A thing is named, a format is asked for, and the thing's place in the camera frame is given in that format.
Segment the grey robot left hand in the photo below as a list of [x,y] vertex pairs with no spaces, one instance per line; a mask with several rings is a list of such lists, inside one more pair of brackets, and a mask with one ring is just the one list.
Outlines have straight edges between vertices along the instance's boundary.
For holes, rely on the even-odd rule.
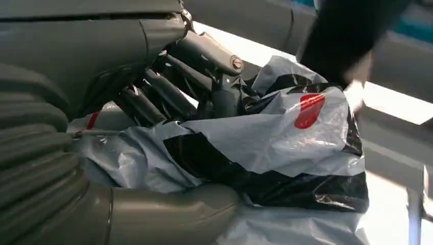
[[1,1],[1,244],[214,244],[237,194],[94,182],[71,120],[101,109],[185,27],[179,1]]

